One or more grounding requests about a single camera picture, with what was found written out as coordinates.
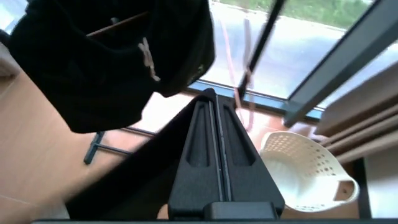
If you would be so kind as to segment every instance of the grass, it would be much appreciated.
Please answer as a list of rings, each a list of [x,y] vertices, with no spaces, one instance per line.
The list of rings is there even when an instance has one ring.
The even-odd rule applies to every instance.
[[[274,0],[220,0],[225,4],[270,12]],[[369,7],[363,0],[288,0],[283,16],[350,28]]]

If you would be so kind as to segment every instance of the orange tile floor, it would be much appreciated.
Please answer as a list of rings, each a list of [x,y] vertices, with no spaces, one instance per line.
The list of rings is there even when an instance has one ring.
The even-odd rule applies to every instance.
[[[163,98],[154,94],[134,127],[156,132],[194,96]],[[248,111],[242,110],[244,120]],[[121,162],[123,156],[98,151],[93,163],[83,158],[94,134],[70,132],[59,114],[25,74],[0,98],[0,220],[27,220],[46,203],[68,198]],[[314,127],[299,123],[287,129],[280,116],[257,111],[249,136],[257,150],[265,133],[289,130],[312,135]],[[114,130],[103,144],[133,151],[148,138]],[[358,218],[356,203],[321,213],[284,213],[284,218]]]

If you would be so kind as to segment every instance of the pavement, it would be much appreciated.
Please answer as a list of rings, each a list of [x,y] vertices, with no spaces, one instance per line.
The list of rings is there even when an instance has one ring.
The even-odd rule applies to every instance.
[[[245,14],[238,9],[223,4],[214,5],[211,10],[213,12],[217,58],[212,69],[203,79],[237,86],[243,75],[243,20]],[[220,19],[223,20],[228,31],[231,57],[236,71],[234,83],[228,73],[226,46]],[[251,14],[249,19],[252,29],[252,50],[254,50],[254,44],[267,20],[267,14]],[[314,22],[289,18],[279,19],[254,71],[254,91],[287,98],[344,33],[342,29],[334,29]],[[397,59],[398,47],[394,44],[366,65],[319,106],[326,107],[363,81],[396,62]]]

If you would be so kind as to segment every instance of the white wall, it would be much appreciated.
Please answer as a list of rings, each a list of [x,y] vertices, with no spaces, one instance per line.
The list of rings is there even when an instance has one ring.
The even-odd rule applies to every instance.
[[[398,218],[398,148],[365,159],[373,218]]]

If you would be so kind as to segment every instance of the perforated basket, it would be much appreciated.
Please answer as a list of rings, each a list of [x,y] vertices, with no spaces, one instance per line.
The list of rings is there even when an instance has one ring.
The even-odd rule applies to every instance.
[[[260,156],[285,204],[301,212],[320,212],[356,200],[359,186],[337,159],[318,143],[299,134],[268,133],[261,142]],[[349,199],[336,201],[340,182],[350,181]]]

